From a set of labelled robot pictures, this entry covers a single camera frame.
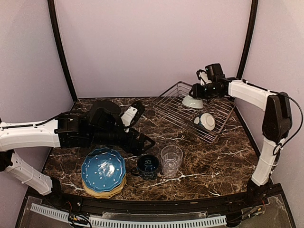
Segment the white blue bowl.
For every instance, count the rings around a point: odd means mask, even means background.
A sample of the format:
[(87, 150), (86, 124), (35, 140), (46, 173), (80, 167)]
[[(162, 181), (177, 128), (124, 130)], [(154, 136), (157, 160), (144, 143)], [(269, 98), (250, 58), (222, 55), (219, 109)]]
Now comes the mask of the white blue bowl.
[(200, 123), (198, 125), (203, 126), (205, 129), (212, 131), (215, 128), (216, 121), (210, 113), (203, 113), (199, 115)]

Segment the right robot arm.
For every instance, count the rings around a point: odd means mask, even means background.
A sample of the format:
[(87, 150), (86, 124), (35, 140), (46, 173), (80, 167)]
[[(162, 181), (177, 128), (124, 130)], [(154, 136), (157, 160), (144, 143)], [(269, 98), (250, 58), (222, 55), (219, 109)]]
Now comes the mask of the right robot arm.
[(248, 102), (264, 112), (262, 123), (263, 147), (247, 191), (242, 201), (247, 206), (257, 204), (267, 193), (269, 179), (278, 165), (280, 150), (292, 127), (292, 115), (286, 93), (276, 93), (236, 78), (223, 78), (217, 82), (192, 86), (190, 96), (210, 99), (216, 95), (230, 96)]

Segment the blue dotted plate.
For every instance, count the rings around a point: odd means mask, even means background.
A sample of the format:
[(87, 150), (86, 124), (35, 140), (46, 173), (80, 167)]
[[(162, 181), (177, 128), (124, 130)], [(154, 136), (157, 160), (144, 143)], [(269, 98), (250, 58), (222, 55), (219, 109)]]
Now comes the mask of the blue dotted plate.
[(84, 185), (95, 192), (110, 192), (126, 175), (125, 161), (117, 150), (104, 147), (90, 152), (81, 167)]

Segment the dark blue mug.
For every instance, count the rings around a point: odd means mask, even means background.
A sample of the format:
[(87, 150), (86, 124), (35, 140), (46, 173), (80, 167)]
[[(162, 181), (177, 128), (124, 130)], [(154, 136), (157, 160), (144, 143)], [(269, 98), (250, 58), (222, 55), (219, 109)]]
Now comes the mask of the dark blue mug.
[(141, 155), (137, 160), (137, 166), (131, 170), (133, 176), (143, 180), (155, 180), (158, 176), (159, 160), (152, 154)]

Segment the clear glass cup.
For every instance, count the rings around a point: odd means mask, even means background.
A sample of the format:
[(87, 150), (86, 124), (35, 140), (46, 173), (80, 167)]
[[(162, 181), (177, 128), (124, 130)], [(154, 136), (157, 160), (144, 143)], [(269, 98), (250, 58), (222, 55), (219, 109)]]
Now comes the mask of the clear glass cup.
[(161, 151), (161, 169), (165, 177), (173, 178), (183, 158), (182, 149), (176, 145), (168, 145)]

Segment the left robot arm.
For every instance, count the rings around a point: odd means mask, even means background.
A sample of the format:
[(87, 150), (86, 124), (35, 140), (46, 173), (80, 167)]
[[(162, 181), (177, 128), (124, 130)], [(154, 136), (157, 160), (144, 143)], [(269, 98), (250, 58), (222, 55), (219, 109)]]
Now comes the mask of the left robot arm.
[(57, 207), (67, 203), (60, 181), (24, 162), (15, 149), (33, 147), (89, 148), (91, 145), (119, 146), (126, 153), (141, 155), (155, 141), (133, 126), (145, 111), (140, 101), (122, 112), (107, 100), (96, 101), (85, 113), (64, 112), (42, 122), (0, 123), (0, 170), (46, 196)]

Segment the pale green ribbed bowl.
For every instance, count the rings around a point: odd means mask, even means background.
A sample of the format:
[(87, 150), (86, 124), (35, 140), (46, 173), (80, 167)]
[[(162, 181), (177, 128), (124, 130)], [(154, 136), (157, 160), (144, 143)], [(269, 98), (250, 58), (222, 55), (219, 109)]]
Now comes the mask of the pale green ribbed bowl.
[(190, 95), (187, 95), (183, 98), (182, 104), (193, 109), (203, 108), (203, 101), (201, 99), (193, 98)]

